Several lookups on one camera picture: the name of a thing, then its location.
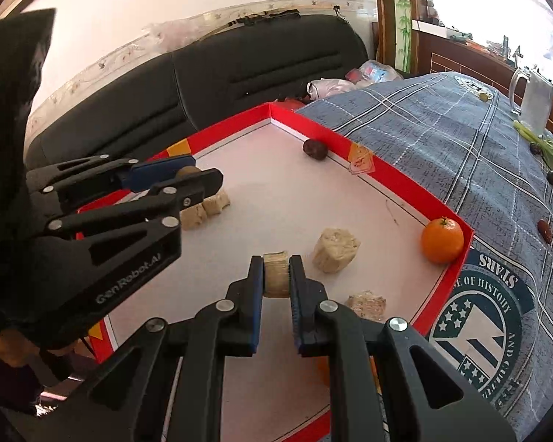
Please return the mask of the black leather sofa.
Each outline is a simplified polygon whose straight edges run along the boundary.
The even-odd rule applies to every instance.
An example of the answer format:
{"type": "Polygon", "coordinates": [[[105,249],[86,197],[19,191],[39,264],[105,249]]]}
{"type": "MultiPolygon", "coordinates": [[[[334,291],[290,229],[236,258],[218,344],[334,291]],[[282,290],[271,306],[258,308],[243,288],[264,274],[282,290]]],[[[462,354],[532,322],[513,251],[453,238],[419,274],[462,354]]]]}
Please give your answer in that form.
{"type": "Polygon", "coordinates": [[[32,139],[29,169],[108,154],[141,161],[219,121],[341,79],[368,59],[351,24],[281,14],[210,36],[130,70],[32,139]]]}

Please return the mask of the brown walnut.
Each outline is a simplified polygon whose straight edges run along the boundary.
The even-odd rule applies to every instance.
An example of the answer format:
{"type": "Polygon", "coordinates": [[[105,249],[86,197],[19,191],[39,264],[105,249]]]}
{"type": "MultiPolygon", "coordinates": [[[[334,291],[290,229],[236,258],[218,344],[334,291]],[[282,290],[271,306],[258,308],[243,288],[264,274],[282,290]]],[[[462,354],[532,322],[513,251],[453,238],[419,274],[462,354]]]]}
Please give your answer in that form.
{"type": "Polygon", "coordinates": [[[175,174],[178,178],[183,178],[188,175],[193,175],[194,173],[200,173],[202,170],[196,166],[183,166],[175,174]]]}

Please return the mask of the blue plaid tablecloth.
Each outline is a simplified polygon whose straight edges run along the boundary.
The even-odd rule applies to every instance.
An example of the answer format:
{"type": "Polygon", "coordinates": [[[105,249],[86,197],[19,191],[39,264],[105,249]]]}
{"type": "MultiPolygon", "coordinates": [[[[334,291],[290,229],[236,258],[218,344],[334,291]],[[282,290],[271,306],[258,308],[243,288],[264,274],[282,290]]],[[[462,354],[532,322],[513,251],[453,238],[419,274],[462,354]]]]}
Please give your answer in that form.
{"type": "Polygon", "coordinates": [[[507,98],[455,72],[376,83],[303,115],[373,151],[473,229],[429,343],[511,424],[553,441],[553,186],[507,98]]]}

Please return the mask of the red shallow tray box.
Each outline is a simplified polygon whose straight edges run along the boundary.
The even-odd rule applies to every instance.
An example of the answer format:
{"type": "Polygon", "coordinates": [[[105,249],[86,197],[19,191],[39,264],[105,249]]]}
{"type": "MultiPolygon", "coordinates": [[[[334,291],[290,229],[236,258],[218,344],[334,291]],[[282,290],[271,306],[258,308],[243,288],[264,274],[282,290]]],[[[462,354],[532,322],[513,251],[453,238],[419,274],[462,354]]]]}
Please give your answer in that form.
{"type": "MultiPolygon", "coordinates": [[[[462,270],[429,262],[421,233],[452,211],[422,186],[370,151],[278,104],[264,104],[189,136],[167,149],[191,155],[202,169],[223,173],[230,205],[181,238],[181,258],[121,304],[88,337],[104,361],[153,316],[193,317],[247,274],[253,256],[298,255],[306,275],[344,302],[370,290],[386,299],[389,316],[427,332],[462,270]],[[315,139],[323,161],[303,153],[315,139]],[[351,232],[361,246],[338,273],[313,265],[325,228],[351,232]]],[[[261,338],[251,358],[226,361],[224,441],[320,441],[330,433],[330,393],[316,362],[299,356],[291,306],[268,298],[261,338]]]]}

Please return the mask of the orange tangerine near edge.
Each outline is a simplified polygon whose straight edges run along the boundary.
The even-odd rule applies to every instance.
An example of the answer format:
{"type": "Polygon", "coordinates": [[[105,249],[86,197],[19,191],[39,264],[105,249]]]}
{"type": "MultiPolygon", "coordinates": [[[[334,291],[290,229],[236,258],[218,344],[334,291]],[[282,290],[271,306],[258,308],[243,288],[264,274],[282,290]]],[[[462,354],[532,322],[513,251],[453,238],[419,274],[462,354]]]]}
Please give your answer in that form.
{"type": "Polygon", "coordinates": [[[436,218],[421,233],[421,251],[435,264],[453,262],[465,245],[462,228],[452,218],[436,218]]]}

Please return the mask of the red plastic bag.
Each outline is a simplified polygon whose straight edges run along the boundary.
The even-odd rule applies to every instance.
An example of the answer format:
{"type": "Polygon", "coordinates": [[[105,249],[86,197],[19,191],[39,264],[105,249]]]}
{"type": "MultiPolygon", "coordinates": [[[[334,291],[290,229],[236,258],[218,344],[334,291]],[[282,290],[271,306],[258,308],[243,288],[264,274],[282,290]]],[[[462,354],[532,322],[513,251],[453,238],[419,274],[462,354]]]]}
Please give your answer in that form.
{"type": "Polygon", "coordinates": [[[287,98],[282,101],[281,105],[291,111],[297,111],[309,105],[312,101],[298,98],[287,98]]]}

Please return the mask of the dark date in tray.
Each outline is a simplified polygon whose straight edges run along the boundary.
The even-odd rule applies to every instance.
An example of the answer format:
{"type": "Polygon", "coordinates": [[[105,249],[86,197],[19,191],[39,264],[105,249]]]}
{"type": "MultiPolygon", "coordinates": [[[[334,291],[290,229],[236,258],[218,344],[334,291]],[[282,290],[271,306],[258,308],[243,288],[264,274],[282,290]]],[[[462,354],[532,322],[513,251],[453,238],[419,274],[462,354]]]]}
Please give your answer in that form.
{"type": "Polygon", "coordinates": [[[307,139],[303,142],[303,153],[313,160],[323,161],[328,155],[328,147],[319,140],[307,139]]]}

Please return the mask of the white plastic bag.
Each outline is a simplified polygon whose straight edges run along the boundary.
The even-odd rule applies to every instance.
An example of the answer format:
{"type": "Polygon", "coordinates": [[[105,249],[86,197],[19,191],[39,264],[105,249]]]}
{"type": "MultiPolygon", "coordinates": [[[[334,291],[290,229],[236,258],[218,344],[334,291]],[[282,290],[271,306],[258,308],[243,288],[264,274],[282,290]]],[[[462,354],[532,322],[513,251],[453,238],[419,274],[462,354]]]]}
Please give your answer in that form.
{"type": "Polygon", "coordinates": [[[307,83],[306,93],[312,101],[355,91],[357,85],[344,79],[320,79],[307,83]]]}

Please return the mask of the dark red date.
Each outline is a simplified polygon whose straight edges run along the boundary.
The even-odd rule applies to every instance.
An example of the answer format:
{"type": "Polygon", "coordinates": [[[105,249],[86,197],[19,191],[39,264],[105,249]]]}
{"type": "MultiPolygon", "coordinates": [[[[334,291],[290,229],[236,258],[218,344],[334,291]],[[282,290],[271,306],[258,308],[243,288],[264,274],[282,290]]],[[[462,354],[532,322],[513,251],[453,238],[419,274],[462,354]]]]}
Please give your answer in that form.
{"type": "Polygon", "coordinates": [[[546,220],[539,220],[536,227],[546,244],[550,245],[553,242],[553,230],[549,223],[546,220]]]}

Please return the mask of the colourful snack bag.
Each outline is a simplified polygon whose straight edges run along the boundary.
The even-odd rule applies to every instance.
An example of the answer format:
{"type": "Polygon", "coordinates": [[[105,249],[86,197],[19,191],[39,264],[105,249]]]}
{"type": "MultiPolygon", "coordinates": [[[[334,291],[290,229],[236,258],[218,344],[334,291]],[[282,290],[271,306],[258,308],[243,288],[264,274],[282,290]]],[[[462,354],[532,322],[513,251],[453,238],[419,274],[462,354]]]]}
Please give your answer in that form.
{"type": "Polygon", "coordinates": [[[375,60],[367,60],[358,68],[348,71],[344,77],[355,85],[403,80],[403,76],[395,68],[375,60]]]}

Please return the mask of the clear glass pitcher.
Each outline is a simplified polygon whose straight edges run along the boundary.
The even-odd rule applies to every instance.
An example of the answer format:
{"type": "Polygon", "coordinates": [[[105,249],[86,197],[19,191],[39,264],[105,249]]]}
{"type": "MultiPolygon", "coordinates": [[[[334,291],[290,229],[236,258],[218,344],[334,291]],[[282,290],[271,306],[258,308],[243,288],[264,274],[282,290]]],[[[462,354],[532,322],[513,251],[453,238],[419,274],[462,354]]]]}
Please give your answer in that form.
{"type": "Polygon", "coordinates": [[[511,112],[518,116],[518,122],[541,138],[553,108],[553,83],[537,70],[518,68],[509,83],[508,101],[511,112]],[[521,79],[525,80],[525,91],[521,105],[517,105],[514,101],[515,89],[521,79]]]}

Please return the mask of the wooden counter cabinet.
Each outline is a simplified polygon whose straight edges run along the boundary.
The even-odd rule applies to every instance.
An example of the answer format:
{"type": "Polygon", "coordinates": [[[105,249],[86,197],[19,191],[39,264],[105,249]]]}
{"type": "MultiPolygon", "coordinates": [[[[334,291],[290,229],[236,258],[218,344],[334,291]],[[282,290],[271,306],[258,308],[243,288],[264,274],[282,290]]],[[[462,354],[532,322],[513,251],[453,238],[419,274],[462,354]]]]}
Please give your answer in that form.
{"type": "MultiPolygon", "coordinates": [[[[476,46],[458,43],[439,36],[445,28],[413,20],[413,74],[423,75],[455,71],[472,76],[507,97],[514,69],[476,46]]],[[[553,108],[546,123],[553,133],[553,108]]]]}

